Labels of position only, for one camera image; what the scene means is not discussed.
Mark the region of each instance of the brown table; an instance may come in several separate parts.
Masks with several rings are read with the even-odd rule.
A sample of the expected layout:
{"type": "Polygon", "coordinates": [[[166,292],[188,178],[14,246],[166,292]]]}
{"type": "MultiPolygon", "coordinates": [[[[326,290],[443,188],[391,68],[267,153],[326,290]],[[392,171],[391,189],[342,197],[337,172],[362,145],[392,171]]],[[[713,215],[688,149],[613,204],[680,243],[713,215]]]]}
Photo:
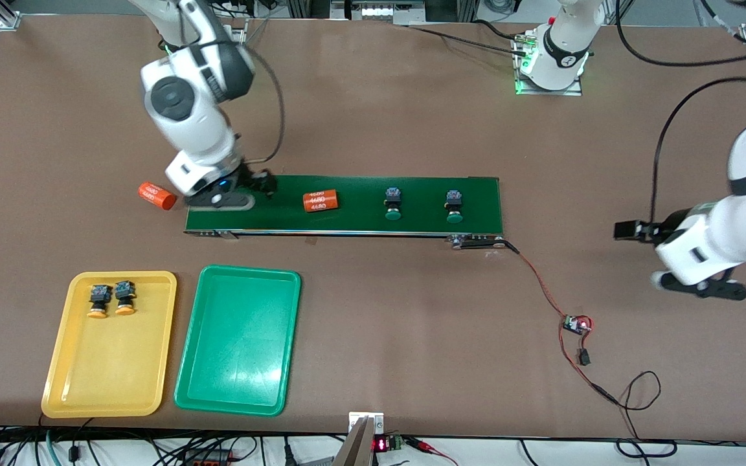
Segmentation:
{"type": "MultiPolygon", "coordinates": [[[[480,26],[441,29],[501,45],[480,26]]],[[[717,28],[627,34],[659,58],[746,52],[717,28]]],[[[181,232],[182,208],[139,199],[145,180],[168,186],[174,156],[137,94],[156,43],[144,17],[26,17],[0,34],[0,424],[35,424],[75,274],[168,269],[180,289],[163,405],[98,425],[340,432],[348,411],[381,410],[388,428],[417,434],[627,435],[618,410],[563,360],[556,314],[508,251],[453,252],[437,239],[195,238],[181,232]],[[302,275],[281,416],[172,403],[198,272],[210,263],[302,275]]],[[[746,301],[657,291],[651,248],[611,239],[614,221],[646,216],[655,139],[673,106],[708,80],[746,74],[746,62],[646,65],[605,28],[584,97],[556,98],[514,95],[507,56],[386,24],[274,21],[257,48],[287,95],[287,139],[271,169],[499,176],[507,237],[567,312],[595,319],[589,377],[619,394],[640,370],[660,375],[663,395],[634,415],[639,433],[746,439],[746,301]]],[[[248,156],[271,150],[278,115],[264,71],[225,109],[248,156]]],[[[713,88],[684,109],[663,155],[660,215],[725,195],[726,154],[745,125],[746,85],[713,88]]],[[[746,283],[746,265],[737,275],[746,283]]],[[[652,389],[640,386],[639,398],[652,389]]]]}

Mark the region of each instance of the yellow tray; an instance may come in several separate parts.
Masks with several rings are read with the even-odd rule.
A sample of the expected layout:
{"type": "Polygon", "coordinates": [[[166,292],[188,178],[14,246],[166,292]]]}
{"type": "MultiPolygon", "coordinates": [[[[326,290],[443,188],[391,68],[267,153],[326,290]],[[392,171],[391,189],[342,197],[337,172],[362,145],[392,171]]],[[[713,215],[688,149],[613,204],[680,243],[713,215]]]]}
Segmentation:
{"type": "Polygon", "coordinates": [[[83,272],[68,286],[42,412],[51,418],[147,416],[163,400],[177,278],[171,272],[83,272]],[[89,318],[91,286],[134,282],[133,315],[89,318]]]}

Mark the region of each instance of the plastic tray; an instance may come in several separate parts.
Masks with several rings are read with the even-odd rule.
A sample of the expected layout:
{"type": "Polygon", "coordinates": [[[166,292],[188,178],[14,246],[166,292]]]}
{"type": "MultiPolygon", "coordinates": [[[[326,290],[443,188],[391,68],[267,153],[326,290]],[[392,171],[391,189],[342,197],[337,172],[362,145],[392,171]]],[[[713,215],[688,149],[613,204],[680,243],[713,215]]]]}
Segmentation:
{"type": "Polygon", "coordinates": [[[42,412],[51,418],[147,416],[163,400],[177,278],[171,272],[84,272],[71,280],[45,381],[42,412]],[[133,315],[89,318],[94,284],[131,280],[133,315]]]}
{"type": "Polygon", "coordinates": [[[187,410],[280,414],[300,290],[301,278],[292,271],[203,269],[175,404],[187,410]]]}

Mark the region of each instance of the orange can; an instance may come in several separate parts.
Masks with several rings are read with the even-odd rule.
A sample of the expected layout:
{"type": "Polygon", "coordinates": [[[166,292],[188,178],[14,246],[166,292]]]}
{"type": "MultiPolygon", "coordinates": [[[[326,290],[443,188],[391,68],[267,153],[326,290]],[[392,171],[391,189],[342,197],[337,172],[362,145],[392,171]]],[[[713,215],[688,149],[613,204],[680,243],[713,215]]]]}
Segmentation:
{"type": "Polygon", "coordinates": [[[338,209],[338,195],[335,194],[335,189],[304,194],[304,209],[307,212],[338,209]]]}
{"type": "Polygon", "coordinates": [[[177,202],[176,195],[171,194],[171,192],[160,188],[160,186],[157,186],[154,183],[142,183],[140,188],[137,188],[137,194],[146,201],[149,201],[149,203],[154,204],[163,210],[171,209],[172,206],[174,206],[174,203],[177,202]]]}

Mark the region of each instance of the green base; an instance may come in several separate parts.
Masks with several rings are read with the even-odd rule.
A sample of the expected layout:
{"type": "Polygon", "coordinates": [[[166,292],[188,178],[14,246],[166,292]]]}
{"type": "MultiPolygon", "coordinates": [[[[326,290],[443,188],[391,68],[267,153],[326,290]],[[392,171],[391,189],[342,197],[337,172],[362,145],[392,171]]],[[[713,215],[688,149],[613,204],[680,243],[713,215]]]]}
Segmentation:
{"type": "Polygon", "coordinates": [[[500,183],[497,178],[318,177],[278,175],[271,199],[255,196],[250,210],[189,208],[186,233],[216,235],[429,236],[502,235],[500,183]],[[402,191],[401,218],[385,214],[385,190],[402,191]],[[302,196],[335,189],[338,209],[305,212],[302,196]],[[462,194],[462,221],[451,223],[445,194],[462,194]]]}

